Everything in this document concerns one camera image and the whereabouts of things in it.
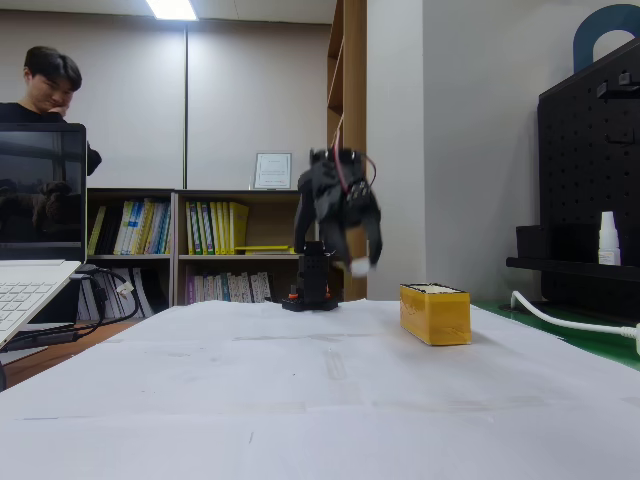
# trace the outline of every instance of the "wooden bookshelf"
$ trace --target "wooden bookshelf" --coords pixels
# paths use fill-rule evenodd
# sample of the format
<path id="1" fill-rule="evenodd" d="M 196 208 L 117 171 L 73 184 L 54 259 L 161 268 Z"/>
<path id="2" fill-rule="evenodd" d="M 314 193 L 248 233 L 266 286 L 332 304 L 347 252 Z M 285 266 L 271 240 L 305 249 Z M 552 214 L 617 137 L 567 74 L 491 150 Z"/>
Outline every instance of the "wooden bookshelf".
<path id="1" fill-rule="evenodd" d="M 176 191 L 176 222 L 174 223 L 176 277 L 174 298 L 176 305 L 185 305 L 187 271 L 195 273 L 232 273 L 239 275 L 267 272 L 273 275 L 277 300 L 286 298 L 296 283 L 299 255 L 189 255 L 187 241 L 187 201 L 237 202 L 249 207 L 246 244 L 251 246 L 290 245 L 294 240 L 294 220 L 300 194 L 293 190 L 279 191 Z M 313 229 L 307 234 L 314 240 Z M 343 282 L 331 276 L 330 288 L 342 298 Z"/>
<path id="2" fill-rule="evenodd" d="M 88 230 L 91 236 L 100 206 L 122 206 L 126 200 L 155 198 L 171 202 L 172 243 L 170 255 L 91 255 L 88 261 L 103 267 L 144 267 L 158 272 L 169 305 L 185 305 L 187 271 L 197 273 L 254 274 L 267 272 L 273 276 L 276 300 L 286 298 L 296 283 L 297 254 L 275 255 L 189 255 L 187 244 L 186 202 L 237 202 L 249 207 L 247 245 L 291 245 L 293 226 L 300 194 L 297 191 L 212 191 L 212 190 L 148 190 L 89 189 Z M 316 229 L 310 229 L 308 240 L 315 240 Z M 339 300 L 345 298 L 344 274 L 338 267 L 329 272 L 329 287 Z"/>
<path id="3" fill-rule="evenodd" d="M 340 147 L 367 150 L 367 1 L 338 0 L 327 52 L 327 142 L 340 130 Z M 347 233 L 351 254 L 367 254 L 362 229 Z M 366 298 L 366 279 L 345 274 L 346 300 Z"/>
<path id="4" fill-rule="evenodd" d="M 150 188 L 89 188 L 87 189 L 87 244 L 95 224 L 98 209 L 102 206 L 123 206 L 127 200 L 143 201 L 145 198 L 171 203 L 173 217 L 173 197 L 171 189 Z M 174 305 L 173 282 L 174 261 L 171 255 L 88 255 L 87 261 L 99 267 L 144 267 L 156 270 L 163 293 Z"/>
<path id="5" fill-rule="evenodd" d="M 192 260 L 195 262 L 221 261 L 221 260 L 298 260 L 300 255 L 282 254 L 282 255 L 179 255 L 179 260 Z"/>
<path id="6" fill-rule="evenodd" d="M 87 255 L 87 260 L 170 260 L 171 255 Z"/>

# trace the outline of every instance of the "black shirt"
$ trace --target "black shirt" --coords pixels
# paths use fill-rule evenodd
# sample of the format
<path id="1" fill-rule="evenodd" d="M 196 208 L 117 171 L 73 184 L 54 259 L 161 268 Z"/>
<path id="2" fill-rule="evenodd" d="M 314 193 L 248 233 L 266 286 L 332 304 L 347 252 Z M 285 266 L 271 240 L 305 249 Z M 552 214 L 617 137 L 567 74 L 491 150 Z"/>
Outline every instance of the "black shirt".
<path id="1" fill-rule="evenodd" d="M 56 112 L 40 115 L 19 103 L 0 103 L 0 123 L 66 123 Z M 87 144 L 87 175 L 91 175 L 102 162 L 100 154 Z"/>

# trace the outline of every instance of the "yellow box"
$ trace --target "yellow box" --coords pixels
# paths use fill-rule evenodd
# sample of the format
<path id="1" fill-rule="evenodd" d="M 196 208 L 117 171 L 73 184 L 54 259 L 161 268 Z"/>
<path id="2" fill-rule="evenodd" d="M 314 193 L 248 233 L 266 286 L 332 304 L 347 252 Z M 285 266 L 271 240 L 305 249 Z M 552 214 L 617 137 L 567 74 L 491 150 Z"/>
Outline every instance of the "yellow box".
<path id="1" fill-rule="evenodd" d="M 471 295 L 437 283 L 401 285 L 400 325 L 429 345 L 467 345 Z"/>

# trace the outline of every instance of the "gray wall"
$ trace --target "gray wall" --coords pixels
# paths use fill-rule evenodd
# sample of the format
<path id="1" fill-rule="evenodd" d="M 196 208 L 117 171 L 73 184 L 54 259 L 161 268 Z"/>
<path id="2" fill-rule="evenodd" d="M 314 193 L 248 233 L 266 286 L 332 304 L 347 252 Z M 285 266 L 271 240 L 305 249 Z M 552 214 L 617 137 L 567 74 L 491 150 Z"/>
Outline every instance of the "gray wall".
<path id="1" fill-rule="evenodd" d="M 246 189 L 259 151 L 326 143 L 328 26 L 191 24 L 189 188 Z M 0 102 L 24 95 L 35 45 L 56 47 L 84 77 L 67 120 L 87 127 L 103 164 L 91 187 L 182 188 L 183 27 L 153 18 L 0 11 Z"/>
<path id="2" fill-rule="evenodd" d="M 369 296 L 430 281 L 505 299 L 537 275 L 505 267 L 538 221 L 538 95 L 572 74 L 578 25 L 603 0 L 370 0 L 367 143 L 384 249 Z M 628 40 L 612 32 L 596 58 Z"/>
<path id="3" fill-rule="evenodd" d="M 573 73 L 576 29 L 608 4 L 424 2 L 427 279 L 475 299 L 535 294 L 505 259 L 515 227 L 538 221 L 538 95 Z"/>
<path id="4" fill-rule="evenodd" d="M 83 123 L 103 157 L 89 186 L 182 186 L 181 27 L 147 18 L 0 12 L 0 102 L 24 95 L 24 55 L 35 45 L 58 48 L 82 71 L 67 121 Z"/>
<path id="5" fill-rule="evenodd" d="M 384 241 L 368 297 L 389 300 L 426 277 L 422 0 L 369 0 L 367 15 L 367 150 Z"/>
<path id="6" fill-rule="evenodd" d="M 246 189 L 258 152 L 326 144 L 328 26 L 198 22 L 189 35 L 188 186 Z"/>

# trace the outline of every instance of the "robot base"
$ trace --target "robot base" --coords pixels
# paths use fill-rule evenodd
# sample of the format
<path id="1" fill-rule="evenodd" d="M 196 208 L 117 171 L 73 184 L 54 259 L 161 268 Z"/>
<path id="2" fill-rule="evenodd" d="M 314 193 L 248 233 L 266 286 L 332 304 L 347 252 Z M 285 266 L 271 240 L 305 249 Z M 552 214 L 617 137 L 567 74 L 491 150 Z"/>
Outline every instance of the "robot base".
<path id="1" fill-rule="evenodd" d="M 333 298 L 323 300 L 316 303 L 305 303 L 299 299 L 287 299 L 282 301 L 282 308 L 289 310 L 290 312 L 307 312 L 309 310 L 320 310 L 329 312 L 338 308 L 338 301 Z"/>

